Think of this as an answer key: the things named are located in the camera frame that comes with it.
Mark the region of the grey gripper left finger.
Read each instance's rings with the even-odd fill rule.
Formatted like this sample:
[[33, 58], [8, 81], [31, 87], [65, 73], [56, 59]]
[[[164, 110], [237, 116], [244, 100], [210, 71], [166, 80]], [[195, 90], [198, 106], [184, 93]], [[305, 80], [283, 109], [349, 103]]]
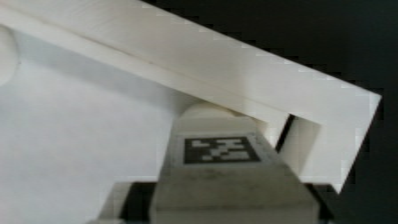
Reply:
[[86, 224], [152, 224], [155, 182], [118, 182], [99, 217]]

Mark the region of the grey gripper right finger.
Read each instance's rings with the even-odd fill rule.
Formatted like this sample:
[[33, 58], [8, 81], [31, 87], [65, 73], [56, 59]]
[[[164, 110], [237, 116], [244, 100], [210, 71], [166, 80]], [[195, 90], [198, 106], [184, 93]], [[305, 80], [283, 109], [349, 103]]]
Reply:
[[333, 186], [306, 183], [306, 187], [321, 205], [317, 224], [360, 224]]

